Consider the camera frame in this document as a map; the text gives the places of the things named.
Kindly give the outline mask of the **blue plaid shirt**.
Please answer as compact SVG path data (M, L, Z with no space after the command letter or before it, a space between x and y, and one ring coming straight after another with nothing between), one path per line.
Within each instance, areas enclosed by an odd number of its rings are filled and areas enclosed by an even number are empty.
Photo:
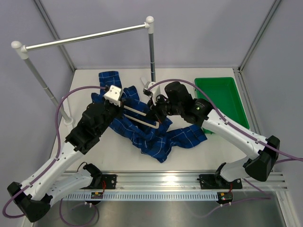
M122 88L118 71L100 72L98 79L101 87L114 85ZM92 102L104 103L104 94L104 90L100 90L100 94L91 93ZM135 86L123 88L122 99L126 106L147 113L148 106L140 101ZM194 124L168 131L171 125L172 121L166 118L158 129L154 129L129 118L121 117L115 118L109 127L120 136L128 138L135 147L141 150L142 154L151 156L160 163L166 161L174 146L189 149L207 140L203 130Z

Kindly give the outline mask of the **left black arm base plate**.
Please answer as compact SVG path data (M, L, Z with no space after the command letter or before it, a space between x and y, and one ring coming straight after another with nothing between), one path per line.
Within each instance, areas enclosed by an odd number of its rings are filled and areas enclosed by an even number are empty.
M106 190L116 189L117 175L115 174L103 174L101 182L97 185L96 189L103 190L103 185L105 184Z

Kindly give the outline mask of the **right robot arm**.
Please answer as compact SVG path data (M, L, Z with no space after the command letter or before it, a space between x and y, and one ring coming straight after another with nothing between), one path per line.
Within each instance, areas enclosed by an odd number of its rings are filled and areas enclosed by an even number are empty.
M155 82L143 88L149 96L147 117L163 122L167 116L179 115L187 123L195 124L221 136L246 156L232 163L222 163L213 175L200 176L202 188L230 189L241 178L252 177L265 182L277 159L280 140L255 134L224 115L208 98L193 98L182 80L171 80L165 86L166 95L160 93Z

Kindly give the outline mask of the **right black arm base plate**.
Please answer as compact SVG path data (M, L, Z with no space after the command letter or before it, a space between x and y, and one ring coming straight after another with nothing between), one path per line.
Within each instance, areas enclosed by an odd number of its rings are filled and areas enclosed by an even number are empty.
M200 174L198 177L201 189L242 189L241 179L228 182L214 174Z

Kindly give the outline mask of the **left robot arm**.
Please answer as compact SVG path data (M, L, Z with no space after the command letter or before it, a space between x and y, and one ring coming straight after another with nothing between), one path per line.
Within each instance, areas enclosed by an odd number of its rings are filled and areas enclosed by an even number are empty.
M40 220L57 201L73 191L96 189L103 183L102 172L92 163L61 181L58 177L100 141L101 135L122 112L122 107L108 101L89 104L59 153L28 179L12 182L7 187L14 203L30 222Z

